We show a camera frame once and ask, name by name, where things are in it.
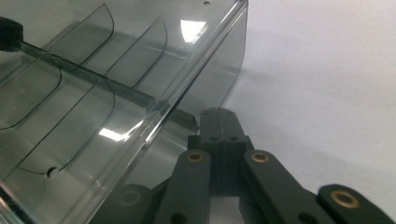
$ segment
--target white surface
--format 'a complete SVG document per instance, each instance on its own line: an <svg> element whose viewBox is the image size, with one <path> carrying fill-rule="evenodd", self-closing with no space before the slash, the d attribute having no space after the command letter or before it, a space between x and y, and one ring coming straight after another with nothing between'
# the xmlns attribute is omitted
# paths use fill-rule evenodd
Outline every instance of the white surface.
<svg viewBox="0 0 396 224"><path fill-rule="evenodd" d="M247 16L223 107L303 187L349 186L396 220L396 2L250 0Z"/></svg>

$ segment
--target transparent bin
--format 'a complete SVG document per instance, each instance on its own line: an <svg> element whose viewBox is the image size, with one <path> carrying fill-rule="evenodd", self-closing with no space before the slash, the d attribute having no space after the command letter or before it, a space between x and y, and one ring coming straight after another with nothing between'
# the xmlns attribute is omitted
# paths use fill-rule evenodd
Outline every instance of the transparent bin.
<svg viewBox="0 0 396 224"><path fill-rule="evenodd" d="M165 180L239 72L247 6L0 2L24 35L0 51L0 222L90 222L116 186Z"/></svg>

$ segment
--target black object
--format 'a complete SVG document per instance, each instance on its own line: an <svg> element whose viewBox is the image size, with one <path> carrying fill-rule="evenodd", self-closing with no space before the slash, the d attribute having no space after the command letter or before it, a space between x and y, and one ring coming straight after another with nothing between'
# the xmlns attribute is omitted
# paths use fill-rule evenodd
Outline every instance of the black object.
<svg viewBox="0 0 396 224"><path fill-rule="evenodd" d="M204 224L210 196L238 196L246 224L394 223L353 189L305 190L274 155L254 149L235 113L223 108L202 112L201 135L189 137L169 180L153 190L129 188L146 196L128 218L114 203L122 195L115 190L92 223Z"/></svg>
<svg viewBox="0 0 396 224"><path fill-rule="evenodd" d="M16 21L0 17L0 50L19 51L22 41L23 26Z"/></svg>

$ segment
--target white background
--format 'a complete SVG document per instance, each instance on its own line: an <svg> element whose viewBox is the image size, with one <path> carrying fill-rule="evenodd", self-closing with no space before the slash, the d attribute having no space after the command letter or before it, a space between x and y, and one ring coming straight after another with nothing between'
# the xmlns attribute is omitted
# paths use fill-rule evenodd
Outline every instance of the white background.
<svg viewBox="0 0 396 224"><path fill-rule="evenodd" d="M250 0L246 46L222 106L254 146L396 220L396 2ZM213 200L211 223L241 223L236 206Z"/></svg>

